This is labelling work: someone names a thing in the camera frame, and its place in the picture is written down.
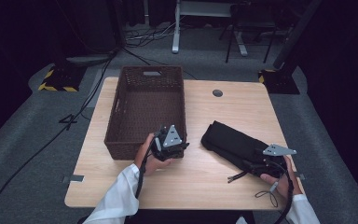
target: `finger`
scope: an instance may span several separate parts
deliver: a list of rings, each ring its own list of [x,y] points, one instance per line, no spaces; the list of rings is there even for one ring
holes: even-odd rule
[[[154,134],[150,133],[147,137],[146,140],[144,142],[144,146],[149,147],[150,142],[153,140]]]
[[[289,157],[287,156],[283,156],[284,160],[286,161],[286,167],[287,167],[287,170],[288,171],[293,171],[293,168],[292,168],[292,160],[290,160]]]
[[[260,176],[260,178],[262,179],[262,180],[264,180],[264,181],[266,181],[267,183],[269,183],[269,184],[274,184],[275,182],[277,182],[279,179],[278,178],[275,178],[275,177],[273,177],[273,176],[270,176],[270,175],[266,175],[266,174],[262,174],[261,176]]]
[[[173,159],[167,159],[166,161],[163,162],[164,166],[167,165],[171,165],[171,163],[173,162]]]

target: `dark background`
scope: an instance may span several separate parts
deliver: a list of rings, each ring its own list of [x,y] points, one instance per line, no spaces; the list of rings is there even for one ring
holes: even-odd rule
[[[120,45],[119,20],[123,17],[117,18],[111,1],[98,1],[96,8],[88,7],[87,1],[78,1],[75,6],[72,1],[59,2],[67,18],[55,1],[0,1],[0,128],[31,95],[28,80],[36,71],[54,63],[60,54],[72,57],[92,53],[74,30],[101,51]],[[90,21],[84,16],[88,13],[100,16]],[[49,23],[40,24],[42,20]],[[52,29],[51,35],[42,35],[46,29]],[[106,38],[95,42],[95,36],[101,34]],[[52,46],[57,47],[55,56]],[[308,95],[358,183],[358,1],[322,1],[285,63],[301,67],[307,77]]]

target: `wooden table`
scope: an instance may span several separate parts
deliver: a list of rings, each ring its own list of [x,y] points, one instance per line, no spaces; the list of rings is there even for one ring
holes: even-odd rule
[[[108,77],[92,116],[74,175],[83,182],[71,182],[65,203],[71,207],[94,207],[117,175],[132,161],[114,161],[103,140],[115,97],[117,77]],[[213,96],[213,90],[223,92]],[[227,178],[241,170],[206,150],[202,135],[214,120],[267,144],[286,147],[280,124],[263,84],[247,82],[185,80],[187,142],[185,157],[164,170],[147,176],[140,194],[140,208],[272,210],[260,190],[270,186],[260,178],[246,175],[228,184]],[[280,208],[284,206],[278,197]]]

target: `gray carpet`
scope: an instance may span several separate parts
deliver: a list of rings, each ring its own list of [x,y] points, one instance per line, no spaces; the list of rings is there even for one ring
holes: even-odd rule
[[[257,82],[257,72],[272,68],[282,48],[282,40],[276,39],[268,62],[263,64],[267,47],[249,47],[249,56],[244,58],[233,45],[229,62],[225,63],[228,34],[219,41],[221,32],[222,29],[217,28],[183,31],[178,54],[171,53],[171,35],[145,47],[128,49],[161,63],[182,65],[186,79]],[[144,63],[121,51],[105,75],[118,76],[123,65]],[[32,76],[29,81],[32,96],[0,130],[0,188],[64,127],[58,122],[60,119],[78,112],[102,69],[101,65],[88,68],[79,92],[38,91],[50,67],[51,64],[47,64]],[[294,160],[297,170],[305,176],[302,183],[310,203],[322,223],[358,223],[356,182],[313,108],[301,70],[297,69],[293,76],[301,93],[271,94],[270,99],[288,146],[298,151]],[[84,117],[92,116],[94,106],[95,99],[83,112]],[[64,204],[68,185],[62,183],[62,178],[74,171],[90,123],[83,117],[76,121],[7,186],[0,196],[0,223],[76,223],[92,211],[92,208],[69,208]],[[280,215],[263,211],[254,214],[256,223],[273,223]]]

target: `chair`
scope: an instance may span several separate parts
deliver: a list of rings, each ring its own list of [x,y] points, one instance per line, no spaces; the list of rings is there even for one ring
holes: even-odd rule
[[[265,32],[272,32],[272,36],[268,43],[268,49],[264,57],[263,63],[266,62],[269,56],[269,50],[272,45],[272,41],[276,35],[277,25],[272,17],[271,7],[274,4],[280,3],[280,0],[276,1],[238,1],[237,4],[230,7],[231,13],[231,31],[228,42],[226,63],[228,63],[228,57],[231,50],[231,42],[234,37],[234,32],[258,32],[255,40],[261,40],[261,34]],[[225,28],[219,39],[222,39],[223,34],[226,32],[228,26]]]

